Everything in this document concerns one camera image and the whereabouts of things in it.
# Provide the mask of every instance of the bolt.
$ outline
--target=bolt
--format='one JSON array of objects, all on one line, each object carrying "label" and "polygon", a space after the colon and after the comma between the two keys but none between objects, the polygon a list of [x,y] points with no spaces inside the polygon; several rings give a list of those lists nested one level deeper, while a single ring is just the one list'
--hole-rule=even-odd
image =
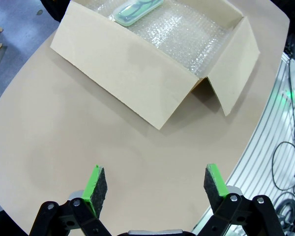
[{"label": "bolt", "polygon": [[47,208],[48,208],[48,210],[51,210],[52,208],[54,208],[54,204],[53,203],[50,203],[48,206],[47,206]]},{"label": "bolt", "polygon": [[77,199],[77,200],[75,200],[75,201],[73,202],[73,206],[77,207],[77,206],[80,205],[80,203],[81,203],[80,200]]},{"label": "bolt", "polygon": [[237,197],[236,197],[236,195],[232,195],[232,196],[231,196],[231,200],[232,200],[232,202],[236,202],[236,201],[237,201]]},{"label": "bolt", "polygon": [[260,203],[260,204],[263,204],[265,203],[264,199],[263,198],[257,198],[257,202]]}]

